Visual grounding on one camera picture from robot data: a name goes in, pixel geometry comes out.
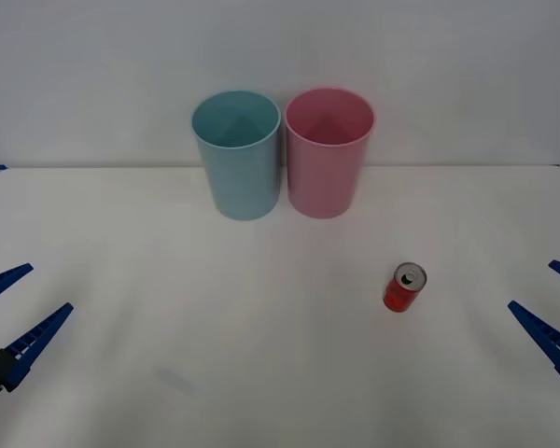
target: white table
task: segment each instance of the white table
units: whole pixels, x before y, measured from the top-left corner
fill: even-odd
[[[0,174],[0,347],[75,311],[0,448],[560,446],[560,168],[367,168],[352,209],[235,222],[200,168]],[[429,281],[382,303],[404,260]]]

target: white wall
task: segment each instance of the white wall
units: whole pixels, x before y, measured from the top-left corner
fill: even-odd
[[[341,85],[369,163],[560,163],[560,0],[0,1],[0,163],[199,163],[191,110]]]

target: cup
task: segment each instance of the cup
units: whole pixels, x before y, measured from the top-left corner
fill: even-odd
[[[357,181],[375,114],[344,89],[306,91],[287,107],[288,198],[308,217],[344,213]]]
[[[193,112],[191,126],[220,213],[250,220],[269,213],[280,192],[276,103],[253,91],[224,91]]]

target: can top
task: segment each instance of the can top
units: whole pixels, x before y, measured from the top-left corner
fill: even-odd
[[[394,271],[396,281],[410,291],[418,292],[427,283],[427,274],[418,264],[406,262],[400,264]]]

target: red can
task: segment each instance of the red can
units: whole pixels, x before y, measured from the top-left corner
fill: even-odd
[[[402,263],[394,271],[384,294],[384,303],[396,313],[407,311],[427,283],[424,269],[415,263]]]

